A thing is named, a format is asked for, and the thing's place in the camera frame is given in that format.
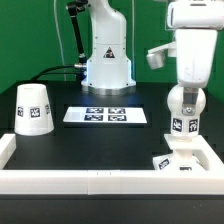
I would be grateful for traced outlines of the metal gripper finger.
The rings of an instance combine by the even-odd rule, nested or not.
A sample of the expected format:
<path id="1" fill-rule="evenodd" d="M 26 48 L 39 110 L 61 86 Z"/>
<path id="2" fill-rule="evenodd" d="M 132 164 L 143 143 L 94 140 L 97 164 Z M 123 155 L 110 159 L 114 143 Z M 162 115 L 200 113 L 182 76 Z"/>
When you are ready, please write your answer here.
<path id="1" fill-rule="evenodd" d="M 185 116 L 194 116 L 196 112 L 196 102 L 198 98 L 198 89 L 184 87 L 182 113 Z"/>

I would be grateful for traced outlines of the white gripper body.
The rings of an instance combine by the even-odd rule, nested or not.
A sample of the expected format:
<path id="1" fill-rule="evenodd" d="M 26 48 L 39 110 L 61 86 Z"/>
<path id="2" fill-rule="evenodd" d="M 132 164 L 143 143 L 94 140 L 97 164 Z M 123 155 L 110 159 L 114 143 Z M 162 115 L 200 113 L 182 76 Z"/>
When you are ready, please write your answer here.
<path id="1" fill-rule="evenodd" d="M 177 29 L 177 80 L 182 87 L 204 88 L 209 80 L 217 41 L 216 30 Z"/>

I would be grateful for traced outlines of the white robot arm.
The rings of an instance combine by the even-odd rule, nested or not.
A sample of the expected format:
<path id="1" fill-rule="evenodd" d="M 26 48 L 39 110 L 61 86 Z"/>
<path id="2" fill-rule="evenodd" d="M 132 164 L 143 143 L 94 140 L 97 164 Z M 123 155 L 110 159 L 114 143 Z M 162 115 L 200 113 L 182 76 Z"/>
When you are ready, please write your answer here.
<path id="1" fill-rule="evenodd" d="M 176 59 L 177 83 L 182 90 L 175 111 L 199 113 L 199 91 L 209 80 L 218 32 L 224 29 L 224 0 L 164 0 L 167 28 L 174 40 L 148 51 L 151 68 L 164 66 L 164 57 Z M 117 94 L 135 84 L 126 56 L 126 19 L 108 0 L 87 0 L 93 50 L 82 85 L 99 94 Z"/>

